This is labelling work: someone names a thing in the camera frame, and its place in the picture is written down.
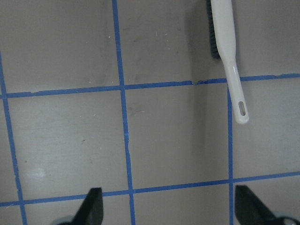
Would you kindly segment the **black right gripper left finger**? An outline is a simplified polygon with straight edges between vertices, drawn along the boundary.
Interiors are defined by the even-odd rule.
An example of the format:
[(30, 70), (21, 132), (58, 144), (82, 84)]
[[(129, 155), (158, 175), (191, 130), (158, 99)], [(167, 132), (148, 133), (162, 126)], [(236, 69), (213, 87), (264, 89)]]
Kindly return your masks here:
[(102, 188), (91, 188), (71, 225), (101, 225), (104, 219)]

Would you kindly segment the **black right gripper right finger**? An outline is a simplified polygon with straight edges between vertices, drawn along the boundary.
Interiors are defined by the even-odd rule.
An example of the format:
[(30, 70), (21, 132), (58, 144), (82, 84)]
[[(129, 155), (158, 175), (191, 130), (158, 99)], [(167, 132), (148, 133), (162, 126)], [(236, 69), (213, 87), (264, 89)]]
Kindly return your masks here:
[(246, 185), (235, 187), (234, 213), (241, 225), (276, 224), (276, 216)]

